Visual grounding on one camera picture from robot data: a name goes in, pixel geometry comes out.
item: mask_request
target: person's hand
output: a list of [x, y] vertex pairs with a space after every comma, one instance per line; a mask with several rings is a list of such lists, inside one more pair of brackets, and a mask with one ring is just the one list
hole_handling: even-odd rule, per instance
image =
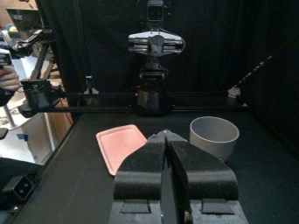
[[14, 70], [0, 69], [0, 88], [7, 91], [15, 91], [19, 87], [18, 75]]

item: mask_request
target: black backdrop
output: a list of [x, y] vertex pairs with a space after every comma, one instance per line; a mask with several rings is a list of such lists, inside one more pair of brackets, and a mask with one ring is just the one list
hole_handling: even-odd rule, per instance
[[[85, 91], [85, 75], [92, 75], [100, 93], [121, 92], [137, 85], [145, 56], [126, 50], [126, 37], [142, 29], [145, 2], [35, 0], [53, 29], [68, 92]], [[164, 29], [186, 43], [178, 56], [160, 59], [169, 70], [169, 91], [225, 92], [257, 63], [274, 55], [240, 85], [241, 98], [299, 153], [299, 1], [164, 2], [170, 3]]]

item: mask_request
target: white cylindrical container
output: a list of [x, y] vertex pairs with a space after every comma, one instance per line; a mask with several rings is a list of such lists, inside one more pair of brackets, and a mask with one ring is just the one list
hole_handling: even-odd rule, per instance
[[189, 143], [226, 161], [238, 138], [238, 129], [229, 121], [202, 116], [190, 122]]

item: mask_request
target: pink plastic plate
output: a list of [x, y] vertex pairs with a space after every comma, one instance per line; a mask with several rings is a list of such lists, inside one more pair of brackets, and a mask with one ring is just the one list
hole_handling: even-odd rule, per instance
[[96, 138], [108, 172], [114, 176], [126, 156], [144, 146], [145, 137], [137, 127], [129, 124], [98, 132]]

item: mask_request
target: black table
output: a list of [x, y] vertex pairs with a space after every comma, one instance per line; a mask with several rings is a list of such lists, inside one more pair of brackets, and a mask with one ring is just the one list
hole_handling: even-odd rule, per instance
[[[189, 123], [217, 116], [238, 128], [240, 137], [226, 165], [237, 177], [238, 202], [248, 223], [297, 223], [299, 163], [250, 112], [172, 112], [141, 116], [130, 112], [82, 114], [41, 173], [41, 182], [13, 224], [108, 223], [113, 178], [100, 154], [96, 134], [134, 124], [145, 137], [170, 130], [188, 139]], [[172, 198], [165, 223], [172, 223]]]

